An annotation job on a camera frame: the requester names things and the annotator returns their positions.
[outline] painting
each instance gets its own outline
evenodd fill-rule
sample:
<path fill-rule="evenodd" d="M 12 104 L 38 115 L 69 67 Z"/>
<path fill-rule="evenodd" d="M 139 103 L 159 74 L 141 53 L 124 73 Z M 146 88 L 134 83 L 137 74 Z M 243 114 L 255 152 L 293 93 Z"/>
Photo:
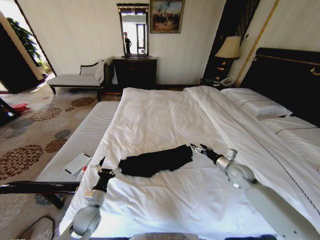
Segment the painting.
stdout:
<path fill-rule="evenodd" d="M 150 21 L 152 34 L 179 34 L 184 0 L 151 0 Z"/>

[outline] lampshade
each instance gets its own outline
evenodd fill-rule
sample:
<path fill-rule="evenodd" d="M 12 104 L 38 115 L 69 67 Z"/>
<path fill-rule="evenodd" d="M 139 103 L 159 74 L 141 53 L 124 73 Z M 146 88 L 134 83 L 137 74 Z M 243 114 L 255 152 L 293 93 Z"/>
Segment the lampshade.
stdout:
<path fill-rule="evenodd" d="M 240 57 L 240 40 L 240 36 L 228 36 L 215 56 L 224 59 L 238 59 Z"/>

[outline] wooden mirror frame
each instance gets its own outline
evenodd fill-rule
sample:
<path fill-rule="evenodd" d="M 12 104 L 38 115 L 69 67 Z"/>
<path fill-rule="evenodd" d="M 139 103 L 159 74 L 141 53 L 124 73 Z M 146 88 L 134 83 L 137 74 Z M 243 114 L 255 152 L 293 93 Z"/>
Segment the wooden mirror frame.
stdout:
<path fill-rule="evenodd" d="M 147 3 L 117 3 L 118 7 L 118 13 L 120 18 L 120 27 L 121 27 L 121 39 L 122 39 L 122 45 L 123 45 L 123 53 L 127 57 L 147 57 L 149 56 L 149 4 Z M 128 54 L 126 53 L 126 46 L 125 46 L 125 39 L 124 39 L 124 29 L 123 29 L 123 22 L 122 22 L 122 16 L 121 13 L 123 13 L 122 9 L 134 9 L 134 8 L 142 8 L 145 9 L 145 27 L 146 27 L 146 53 L 145 54 Z"/>

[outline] floral rug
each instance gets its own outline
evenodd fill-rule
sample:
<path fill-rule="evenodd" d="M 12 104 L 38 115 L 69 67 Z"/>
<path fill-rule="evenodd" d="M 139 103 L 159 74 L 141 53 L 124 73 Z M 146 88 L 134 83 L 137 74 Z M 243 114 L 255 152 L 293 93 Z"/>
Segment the floral rug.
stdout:
<path fill-rule="evenodd" d="M 44 83 L 19 94 L 1 94 L 8 104 L 27 103 L 30 110 L 0 127 L 0 185 L 34 181 L 65 144 L 90 110 L 97 104 L 94 90 L 57 88 L 56 95 Z M 57 209 L 40 195 L 0 194 L 1 239 L 17 239 L 42 216 L 54 219 L 55 228 L 70 204 L 72 195 L 60 194 L 64 207 Z M 34 225 L 26 239 L 51 239 L 52 224 Z"/>

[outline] black headboard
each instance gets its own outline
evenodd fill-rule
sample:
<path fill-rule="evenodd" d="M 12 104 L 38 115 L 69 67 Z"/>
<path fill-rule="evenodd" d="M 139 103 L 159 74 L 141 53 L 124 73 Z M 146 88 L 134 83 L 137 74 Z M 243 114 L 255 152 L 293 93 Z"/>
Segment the black headboard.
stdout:
<path fill-rule="evenodd" d="M 240 87 L 320 126 L 320 52 L 260 47 Z"/>

